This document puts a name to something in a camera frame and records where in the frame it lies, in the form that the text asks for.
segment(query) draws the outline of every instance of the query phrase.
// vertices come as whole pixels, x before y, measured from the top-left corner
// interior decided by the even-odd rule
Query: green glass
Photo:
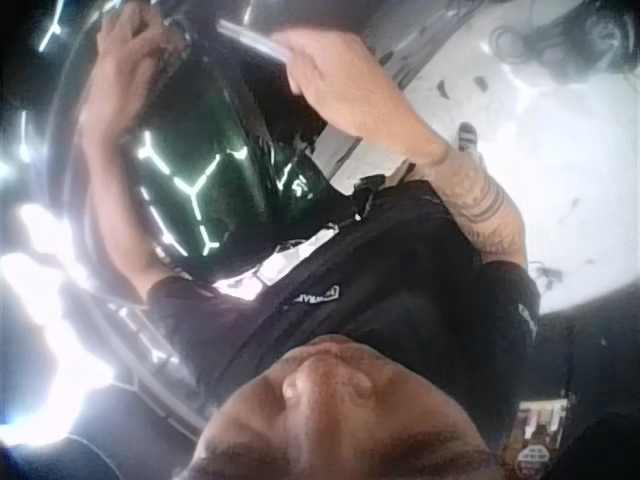
[[[318,211],[342,197],[304,150],[255,127],[261,117],[247,91],[216,68],[183,60],[127,143],[155,238],[203,280],[321,228]]]

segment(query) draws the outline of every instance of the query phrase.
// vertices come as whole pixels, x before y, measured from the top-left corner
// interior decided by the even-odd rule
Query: hand
[[[292,91],[331,125],[354,137],[404,150],[422,121],[362,41],[348,33],[292,29],[273,39],[289,48]]]
[[[135,2],[119,16],[107,18],[97,40],[98,59],[81,114],[85,148],[113,146],[131,126],[146,100],[168,35],[158,11]]]

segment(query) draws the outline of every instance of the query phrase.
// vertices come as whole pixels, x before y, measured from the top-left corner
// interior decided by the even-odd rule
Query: wrist
[[[87,158],[111,156],[118,150],[115,139],[98,132],[82,132],[80,144]]]
[[[441,165],[451,152],[447,141],[413,111],[401,121],[394,122],[394,128],[389,133],[384,145],[423,168]]]

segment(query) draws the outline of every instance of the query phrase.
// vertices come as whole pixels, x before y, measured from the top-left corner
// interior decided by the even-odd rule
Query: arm
[[[119,18],[105,23],[81,115],[81,144],[100,233],[109,258],[143,299],[172,272],[158,259],[135,214],[118,144],[144,104],[155,54],[164,41],[160,15],[143,4],[129,3]]]
[[[357,37],[294,29],[274,39],[293,52],[287,71],[294,93],[333,126],[416,162],[485,263],[526,264],[524,222],[513,201],[420,119]]]

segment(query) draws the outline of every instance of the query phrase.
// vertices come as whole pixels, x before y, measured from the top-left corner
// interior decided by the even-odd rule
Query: nose
[[[314,398],[344,403],[366,400],[373,393],[373,385],[364,373],[335,356],[319,354],[285,379],[282,393],[291,403]]]
[[[372,411],[371,380],[338,358],[317,355],[290,374],[282,390],[301,465],[312,471],[316,464],[342,464]]]

